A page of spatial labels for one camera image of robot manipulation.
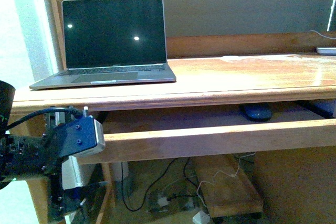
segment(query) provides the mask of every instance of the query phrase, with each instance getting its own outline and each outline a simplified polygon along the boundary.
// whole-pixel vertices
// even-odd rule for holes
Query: laptop screen
[[[166,62],[162,0],[63,1],[67,68]]]

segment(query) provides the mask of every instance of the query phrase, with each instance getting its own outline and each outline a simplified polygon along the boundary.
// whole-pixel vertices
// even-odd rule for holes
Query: computer mouse
[[[272,110],[268,103],[249,103],[239,105],[244,116],[252,122],[267,122],[272,118]]]

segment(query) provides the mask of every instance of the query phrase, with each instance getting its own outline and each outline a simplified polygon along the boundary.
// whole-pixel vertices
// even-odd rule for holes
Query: desk surface
[[[18,90],[12,114],[48,106],[90,111],[336,98],[336,57],[268,55],[176,59],[175,83]]]

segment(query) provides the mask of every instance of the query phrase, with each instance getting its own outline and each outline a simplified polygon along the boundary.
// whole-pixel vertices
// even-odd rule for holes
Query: laptop keyboard
[[[60,76],[72,76],[75,74],[92,74],[92,73],[119,73],[119,72],[139,72],[139,71],[152,71],[152,70],[165,70],[163,65],[147,65],[147,66],[127,66],[127,67],[114,67],[114,68],[83,68],[71,69],[60,73]]]

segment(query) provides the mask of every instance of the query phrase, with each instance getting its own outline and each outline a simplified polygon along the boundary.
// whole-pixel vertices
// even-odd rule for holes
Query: laptop
[[[65,0],[62,11],[67,68],[31,89],[176,81],[163,0]]]

